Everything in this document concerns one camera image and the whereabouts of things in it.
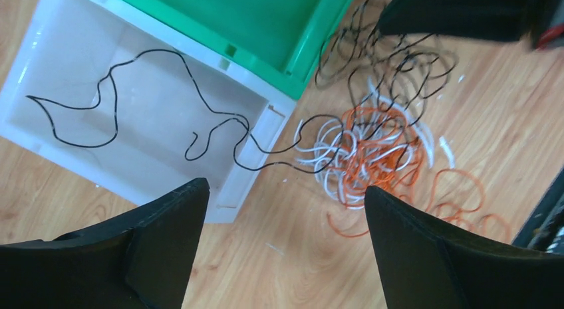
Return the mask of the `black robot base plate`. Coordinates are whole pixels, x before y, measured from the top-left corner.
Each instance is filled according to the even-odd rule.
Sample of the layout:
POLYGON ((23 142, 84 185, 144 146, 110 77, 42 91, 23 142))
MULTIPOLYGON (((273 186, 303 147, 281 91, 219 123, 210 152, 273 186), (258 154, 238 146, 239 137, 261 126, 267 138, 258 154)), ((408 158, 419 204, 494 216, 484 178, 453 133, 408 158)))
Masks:
POLYGON ((563 255, 563 169, 531 212, 512 245, 563 255))

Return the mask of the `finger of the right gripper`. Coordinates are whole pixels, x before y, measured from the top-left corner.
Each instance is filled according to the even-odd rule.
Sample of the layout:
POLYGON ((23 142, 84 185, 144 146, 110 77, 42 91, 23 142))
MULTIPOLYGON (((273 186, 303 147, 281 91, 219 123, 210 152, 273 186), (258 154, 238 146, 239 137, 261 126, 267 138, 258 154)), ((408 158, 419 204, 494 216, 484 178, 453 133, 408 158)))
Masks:
POLYGON ((533 0, 392 0, 382 11, 383 35, 434 34, 514 42, 526 32, 533 0))

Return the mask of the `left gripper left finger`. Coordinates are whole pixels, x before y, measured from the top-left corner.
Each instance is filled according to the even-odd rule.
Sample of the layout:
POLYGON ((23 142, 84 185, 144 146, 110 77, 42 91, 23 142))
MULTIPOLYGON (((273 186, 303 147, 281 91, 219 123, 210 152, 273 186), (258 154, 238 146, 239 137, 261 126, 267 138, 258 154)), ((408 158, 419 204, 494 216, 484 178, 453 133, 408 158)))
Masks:
POLYGON ((210 187, 164 196, 52 241, 1 246, 2 308, 180 308, 210 187))

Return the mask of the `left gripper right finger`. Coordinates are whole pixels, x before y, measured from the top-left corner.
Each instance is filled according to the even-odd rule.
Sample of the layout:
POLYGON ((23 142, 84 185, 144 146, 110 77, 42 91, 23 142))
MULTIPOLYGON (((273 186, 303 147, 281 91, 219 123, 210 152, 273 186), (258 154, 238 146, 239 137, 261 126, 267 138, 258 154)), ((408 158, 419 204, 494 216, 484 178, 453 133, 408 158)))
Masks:
POLYGON ((366 220, 389 308, 562 308, 563 257, 500 243, 373 186, 366 220))

